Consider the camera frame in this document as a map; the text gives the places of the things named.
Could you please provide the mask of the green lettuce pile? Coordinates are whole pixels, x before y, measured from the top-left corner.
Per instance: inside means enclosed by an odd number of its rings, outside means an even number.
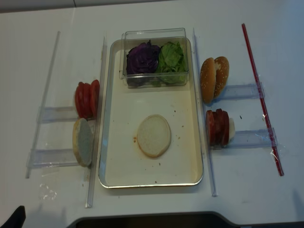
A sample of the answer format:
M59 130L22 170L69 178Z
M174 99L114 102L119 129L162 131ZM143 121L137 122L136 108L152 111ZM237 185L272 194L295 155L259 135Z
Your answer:
M158 66L155 73L170 73L170 76L157 77L162 83L184 85L186 83L186 63L182 47L179 42L167 42L160 48Z

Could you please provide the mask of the front red meat slice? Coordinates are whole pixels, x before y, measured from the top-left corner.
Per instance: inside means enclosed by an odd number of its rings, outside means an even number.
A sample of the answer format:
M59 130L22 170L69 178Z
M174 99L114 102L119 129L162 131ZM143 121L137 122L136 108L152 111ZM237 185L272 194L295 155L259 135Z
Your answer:
M213 146L215 144L216 128L213 112L211 110L208 110L206 112L206 126L208 131L209 144L210 146Z

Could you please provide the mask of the middle tomato slice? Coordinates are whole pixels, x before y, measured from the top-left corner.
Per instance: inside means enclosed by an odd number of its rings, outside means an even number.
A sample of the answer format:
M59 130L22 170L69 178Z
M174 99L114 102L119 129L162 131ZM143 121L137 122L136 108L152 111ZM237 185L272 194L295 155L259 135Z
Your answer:
M90 107L90 84L84 83L83 88L83 103L85 109L85 118L88 119L92 116L92 111Z

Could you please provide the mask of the white cheese slice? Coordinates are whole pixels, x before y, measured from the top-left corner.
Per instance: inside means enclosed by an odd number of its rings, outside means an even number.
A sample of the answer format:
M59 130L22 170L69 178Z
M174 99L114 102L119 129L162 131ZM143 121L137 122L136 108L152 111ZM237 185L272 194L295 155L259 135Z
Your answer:
M229 138L228 138L228 142L230 143L234 136L235 136L236 130L235 130L235 123L233 118L229 118Z

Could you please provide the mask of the bun bottom on tray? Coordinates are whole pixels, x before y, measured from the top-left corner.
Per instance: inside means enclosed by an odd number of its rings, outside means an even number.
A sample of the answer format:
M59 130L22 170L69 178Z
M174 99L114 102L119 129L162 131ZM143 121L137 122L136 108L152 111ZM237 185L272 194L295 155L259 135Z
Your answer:
M148 157L157 158L170 146L171 129L163 116L153 114L140 123L136 137L140 150Z

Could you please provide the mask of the cream metal tray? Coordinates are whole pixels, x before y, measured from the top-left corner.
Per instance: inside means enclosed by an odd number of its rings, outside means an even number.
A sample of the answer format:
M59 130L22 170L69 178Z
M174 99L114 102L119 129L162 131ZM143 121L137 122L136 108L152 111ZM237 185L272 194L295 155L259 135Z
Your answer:
M119 78L122 41L109 51L98 177L109 189L193 186L203 177L202 112L193 74L186 85L128 88ZM136 140L140 123L159 114L169 123L171 143L158 158L147 157Z

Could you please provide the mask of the clear plastic container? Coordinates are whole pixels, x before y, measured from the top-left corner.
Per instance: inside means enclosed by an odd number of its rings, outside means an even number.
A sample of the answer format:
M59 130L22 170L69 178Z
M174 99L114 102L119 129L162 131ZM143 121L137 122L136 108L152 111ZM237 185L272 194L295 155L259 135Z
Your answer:
M188 40L186 37L186 30L184 28L139 30L139 31L127 31L123 33L121 39L122 44L121 44L120 71L119 71L120 79L124 80L125 84L129 88L169 86L162 83L160 80L157 79L157 77L161 75L170 76L171 75L170 73L160 74L154 72L151 74L128 75L126 72L127 54L129 53L129 51L143 42L147 43L149 40L151 41L152 45L157 45L160 48L169 41L180 43L186 63L186 72L183 72L183 74L186 75L186 82L187 82L187 76L189 72L189 58L187 56L187 52L189 49L187 47Z

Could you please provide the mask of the upright bun slice left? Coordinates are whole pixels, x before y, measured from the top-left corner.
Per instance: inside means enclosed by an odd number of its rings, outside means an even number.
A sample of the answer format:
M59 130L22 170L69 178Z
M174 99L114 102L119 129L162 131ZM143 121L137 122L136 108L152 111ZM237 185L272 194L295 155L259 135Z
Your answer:
M78 119L73 126L73 154L82 167L90 166L92 162L93 134L86 119Z

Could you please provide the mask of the rear sesame bun top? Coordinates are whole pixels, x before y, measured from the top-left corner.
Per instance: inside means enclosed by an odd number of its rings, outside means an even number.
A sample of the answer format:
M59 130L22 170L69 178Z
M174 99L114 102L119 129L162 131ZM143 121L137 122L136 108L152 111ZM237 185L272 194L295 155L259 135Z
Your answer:
M226 57L217 57L214 59L216 69L216 84L214 90L214 99L217 98L226 86L229 76L229 61Z

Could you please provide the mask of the clear holder sesame buns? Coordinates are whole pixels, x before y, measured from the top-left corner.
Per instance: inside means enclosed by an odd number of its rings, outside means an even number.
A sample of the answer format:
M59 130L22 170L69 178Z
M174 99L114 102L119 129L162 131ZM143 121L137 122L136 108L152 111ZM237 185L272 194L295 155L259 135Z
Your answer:
M262 83L246 85L227 85L213 102L222 100L245 100L264 98L265 93Z

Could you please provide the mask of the clear holder left bun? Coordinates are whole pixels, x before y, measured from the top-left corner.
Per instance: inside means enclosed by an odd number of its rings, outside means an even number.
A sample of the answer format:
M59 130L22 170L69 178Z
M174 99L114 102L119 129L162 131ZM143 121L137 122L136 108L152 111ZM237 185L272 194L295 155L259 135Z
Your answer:
M31 150L27 161L31 169L67 166L78 166L72 149Z

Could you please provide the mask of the dark base panel bottom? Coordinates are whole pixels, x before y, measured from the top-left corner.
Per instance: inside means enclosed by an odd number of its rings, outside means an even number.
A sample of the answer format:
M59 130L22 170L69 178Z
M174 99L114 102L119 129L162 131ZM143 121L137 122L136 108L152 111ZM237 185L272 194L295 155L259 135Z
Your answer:
M175 213L158 215L83 218L70 228L239 228L212 213Z

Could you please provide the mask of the crumpled clear tape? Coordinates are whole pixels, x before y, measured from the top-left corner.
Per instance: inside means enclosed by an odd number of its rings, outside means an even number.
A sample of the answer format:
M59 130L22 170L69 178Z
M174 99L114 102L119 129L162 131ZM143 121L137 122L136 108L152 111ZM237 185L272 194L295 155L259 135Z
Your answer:
M57 193L51 189L47 184L40 184L39 186L39 199L40 200L55 200Z

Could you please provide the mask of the clear rail right of tray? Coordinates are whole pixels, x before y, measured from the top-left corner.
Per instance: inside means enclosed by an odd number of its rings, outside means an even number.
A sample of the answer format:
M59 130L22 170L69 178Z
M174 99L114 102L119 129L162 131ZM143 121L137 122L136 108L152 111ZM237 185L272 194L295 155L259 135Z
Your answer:
M198 85L198 94L199 94L199 105L201 109L201 115L202 115L202 130L203 130L203 139L204 139L204 145L205 145L205 156L206 156L206 163L208 168L208 175L209 175L209 184L210 184L210 191L212 197L217 197L217 188L215 183L215 177L214 177L214 170L213 170L213 163L212 163L212 156L210 155L210 146L209 146L209 138L208 138L208 129L206 127L206 117L205 117L205 106L202 99L202 92L200 87L200 61L199 61L199 51L198 51L198 44L197 44L197 38L195 35L195 29L192 29L192 40L193 40L193 48L194 48L194 57L195 57L195 66L197 71L197 85Z

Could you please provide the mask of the red plastic rail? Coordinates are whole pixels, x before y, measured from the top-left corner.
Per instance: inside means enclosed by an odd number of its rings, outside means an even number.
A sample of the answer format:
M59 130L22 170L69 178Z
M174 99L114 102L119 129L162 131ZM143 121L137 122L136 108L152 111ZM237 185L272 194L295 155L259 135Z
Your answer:
M264 117L264 120L266 122L267 129L268 129L268 135L269 135L269 139L270 139L271 146L272 146L272 156L274 158L274 162L276 164L278 174L279 174L279 176L282 177L282 176L284 176L284 171L283 171L283 168L282 168L282 165L281 165L281 162L280 162L280 157L279 157L279 154L278 154L276 134L275 134L275 131L272 128L272 125L271 125L271 122L270 122L270 119L269 119L269 115L268 115L268 111L267 111L267 107L266 107L266 103L265 103L265 95L264 95L263 86L262 86L262 84L259 80L259 76L257 74L257 68L256 68L256 65L255 65L254 56L253 56L253 53L252 53L252 49L251 49L251 45L250 45L250 41L249 41L246 26L245 26L244 23L242 23L241 27L242 27L244 39L245 39L245 42L246 42L247 52L248 52L248 55L249 55L253 75L254 75L255 82L256 82L256 85L257 85L257 88L258 88L260 103L261 103L261 107L262 107L262 111L263 111L263 117Z

